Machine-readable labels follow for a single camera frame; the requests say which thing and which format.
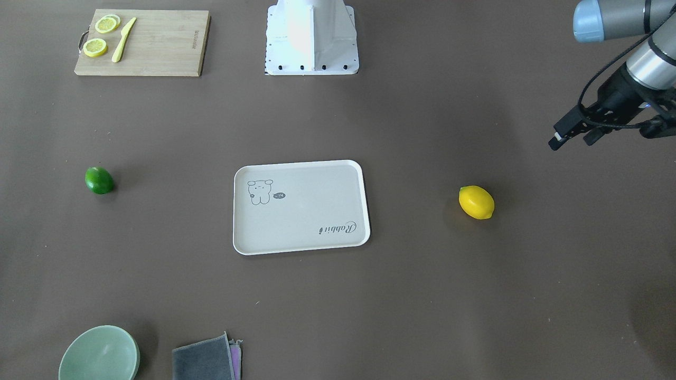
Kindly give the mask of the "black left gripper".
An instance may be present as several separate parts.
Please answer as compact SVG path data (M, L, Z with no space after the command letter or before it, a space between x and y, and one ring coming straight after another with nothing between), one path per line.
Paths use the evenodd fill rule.
M597 97L595 103L582 111L573 106L555 123L555 134L548 141L552 151L583 132L588 146L610 132L625 129L638 130L645 139L675 134L673 87L664 90L645 87L623 66L599 87Z

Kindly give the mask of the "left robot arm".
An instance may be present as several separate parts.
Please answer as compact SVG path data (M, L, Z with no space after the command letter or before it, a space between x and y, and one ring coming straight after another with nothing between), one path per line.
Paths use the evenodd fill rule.
M580 43L641 38L620 54L626 61L599 86L594 103L584 106L580 96L555 123L550 148L556 151L577 135L593 145L631 128L645 139L674 136L674 1L581 1L572 28Z

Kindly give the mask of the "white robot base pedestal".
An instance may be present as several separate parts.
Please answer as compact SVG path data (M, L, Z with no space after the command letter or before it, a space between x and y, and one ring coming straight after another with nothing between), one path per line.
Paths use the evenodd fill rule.
M267 75L358 73L355 11L343 1L278 1L267 9Z

